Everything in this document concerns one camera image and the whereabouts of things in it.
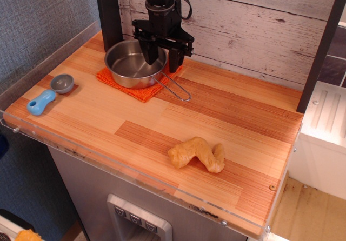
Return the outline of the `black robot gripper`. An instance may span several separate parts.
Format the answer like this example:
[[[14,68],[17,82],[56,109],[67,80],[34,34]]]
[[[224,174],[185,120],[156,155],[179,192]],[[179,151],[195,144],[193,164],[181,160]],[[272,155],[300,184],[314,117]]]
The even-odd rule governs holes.
[[[169,71],[175,73],[183,64],[184,56],[194,52],[194,38],[183,30],[182,19],[176,9],[154,12],[149,10],[149,19],[132,21],[134,37],[139,41],[145,61],[152,65],[158,59],[158,49],[169,50]]]

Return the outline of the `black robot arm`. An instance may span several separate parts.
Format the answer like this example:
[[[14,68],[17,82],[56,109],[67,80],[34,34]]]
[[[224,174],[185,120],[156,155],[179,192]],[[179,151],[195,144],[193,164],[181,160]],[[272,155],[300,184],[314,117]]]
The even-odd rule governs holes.
[[[158,49],[168,50],[170,73],[182,66],[185,56],[192,56],[194,38],[182,28],[189,20],[192,6],[189,0],[146,0],[148,20],[134,20],[134,38],[139,41],[144,59],[153,64]]]

